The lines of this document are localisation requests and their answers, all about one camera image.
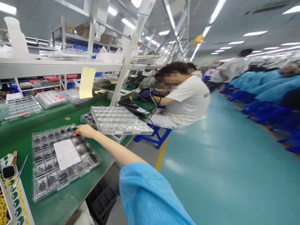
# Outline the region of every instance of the workbench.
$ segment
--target workbench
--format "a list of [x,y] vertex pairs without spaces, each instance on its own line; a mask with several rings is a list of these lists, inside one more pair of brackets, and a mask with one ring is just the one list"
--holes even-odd
[[[136,101],[134,103],[139,104],[145,110],[149,110],[149,107],[144,103]],[[51,194],[38,203],[34,203],[32,200],[32,133],[55,129],[73,123],[80,125],[80,116],[89,112],[90,106],[109,106],[109,104],[110,100],[106,98],[106,94],[98,94],[92,100],[80,106],[75,106],[68,102],[55,108],[45,109],[42,113],[31,117],[12,122],[0,122],[0,158],[13,151],[18,151],[17,167],[20,169],[26,155],[29,154],[21,175],[21,180],[35,224],[64,224],[93,190],[115,160],[95,140],[87,138],[88,142],[103,159],[103,163],[66,188]],[[155,106],[152,102],[148,102],[148,105],[152,108]],[[66,121],[65,117],[70,117],[70,121]],[[128,135],[121,142],[121,145],[126,146],[132,138],[133,136]]]

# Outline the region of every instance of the shelf post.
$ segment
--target shelf post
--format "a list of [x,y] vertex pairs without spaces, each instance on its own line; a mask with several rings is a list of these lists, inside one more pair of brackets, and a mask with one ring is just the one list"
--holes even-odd
[[87,46],[88,53],[93,52],[98,5],[99,5],[99,0],[93,0],[92,8],[91,8],[90,32],[88,35],[88,46]]
[[110,102],[111,106],[115,106],[118,102],[120,90],[121,90],[122,85],[128,75],[128,69],[129,69],[129,65],[131,62],[131,58],[132,58],[132,52],[135,48],[137,48],[138,40],[140,38],[140,35],[143,31],[143,28],[145,26],[147,19],[148,19],[148,17],[146,17],[146,16],[138,16],[137,17],[137,26],[135,28],[135,31],[133,32],[129,48],[125,55],[125,60],[124,60],[124,63],[123,63],[123,66],[122,66],[122,69],[120,72],[118,83],[117,83],[116,89],[113,93],[112,101]]

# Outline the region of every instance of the white paper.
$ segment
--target white paper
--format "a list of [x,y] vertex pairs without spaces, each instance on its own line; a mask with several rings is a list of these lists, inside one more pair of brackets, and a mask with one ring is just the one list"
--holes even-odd
[[6,100],[15,100],[15,99],[18,99],[18,98],[22,98],[23,96],[21,95],[20,92],[18,93],[15,93],[15,94],[6,94]]
[[70,139],[53,144],[60,170],[64,170],[81,161]]

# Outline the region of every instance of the yellow sticky note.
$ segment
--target yellow sticky note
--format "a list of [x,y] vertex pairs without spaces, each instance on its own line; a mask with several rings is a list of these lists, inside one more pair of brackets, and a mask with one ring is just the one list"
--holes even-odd
[[93,97],[92,90],[93,90],[95,74],[96,74],[95,68],[86,67],[86,66],[82,67],[81,81],[80,81],[80,88],[79,88],[80,99]]

